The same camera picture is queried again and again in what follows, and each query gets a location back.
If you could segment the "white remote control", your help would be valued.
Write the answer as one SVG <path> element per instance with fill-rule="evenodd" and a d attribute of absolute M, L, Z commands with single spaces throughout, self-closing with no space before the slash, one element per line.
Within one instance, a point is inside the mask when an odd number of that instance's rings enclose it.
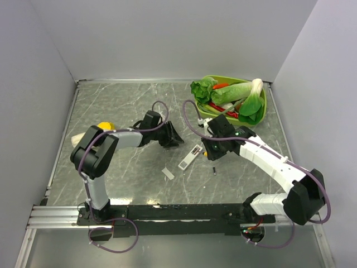
<path fill-rule="evenodd" d="M 201 151 L 196 154 L 193 155 L 191 152 L 192 150 L 184 157 L 184 159 L 178 164 L 178 168 L 181 170 L 186 170 L 189 165 L 197 158 L 197 156 L 201 153 Z"/>

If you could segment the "white battery cover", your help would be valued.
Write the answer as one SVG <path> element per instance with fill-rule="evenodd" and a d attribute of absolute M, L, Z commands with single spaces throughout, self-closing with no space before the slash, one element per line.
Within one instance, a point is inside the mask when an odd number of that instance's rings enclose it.
<path fill-rule="evenodd" d="M 162 169 L 162 172 L 164 173 L 164 175 L 166 176 L 166 178 L 168 178 L 169 180 L 173 180 L 175 178 L 175 176 L 173 175 L 172 172 L 169 171 L 168 168 L 164 168 Z"/>

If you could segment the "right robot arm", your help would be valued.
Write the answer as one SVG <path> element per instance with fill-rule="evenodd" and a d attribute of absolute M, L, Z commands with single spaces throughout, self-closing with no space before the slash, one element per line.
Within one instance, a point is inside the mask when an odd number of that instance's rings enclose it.
<path fill-rule="evenodd" d="M 281 194 L 254 193 L 243 203 L 244 218 L 256 222 L 264 215 L 282 215 L 304 225 L 325 205 L 323 174 L 295 167 L 288 158 L 274 151 L 251 129 L 235 128 L 220 115 L 199 119 L 207 138 L 202 138 L 207 157 L 215 161 L 228 152 L 255 164 L 283 189 Z"/>

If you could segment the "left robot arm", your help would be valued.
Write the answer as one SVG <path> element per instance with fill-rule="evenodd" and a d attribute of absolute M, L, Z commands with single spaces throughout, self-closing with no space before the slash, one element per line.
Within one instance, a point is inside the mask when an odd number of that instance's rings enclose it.
<path fill-rule="evenodd" d="M 83 180 L 86 211 L 95 223 L 105 224 L 111 217 L 104 174 L 114 153 L 128 147 L 143 147 L 151 141 L 157 141 L 165 149 L 184 143 L 171 121 L 158 112 L 147 111 L 142 120 L 123 130 L 106 131 L 90 126 L 75 146 L 70 161 Z"/>

